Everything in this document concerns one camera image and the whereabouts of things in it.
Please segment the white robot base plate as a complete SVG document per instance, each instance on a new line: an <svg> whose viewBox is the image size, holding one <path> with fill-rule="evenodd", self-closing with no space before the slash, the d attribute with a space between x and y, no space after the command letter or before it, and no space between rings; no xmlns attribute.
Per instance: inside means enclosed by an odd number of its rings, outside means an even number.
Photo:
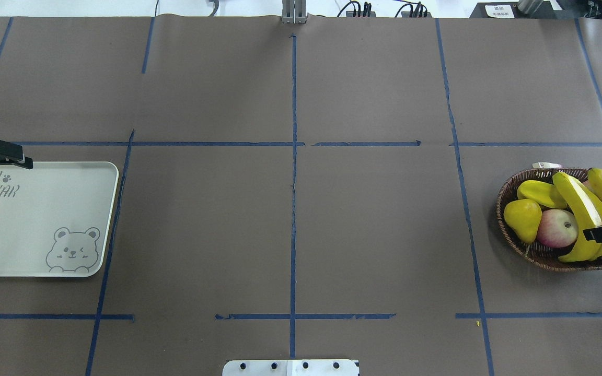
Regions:
<svg viewBox="0 0 602 376"><path fill-rule="evenodd" d="M222 375L360 375L351 359L269 359L228 361Z"/></svg>

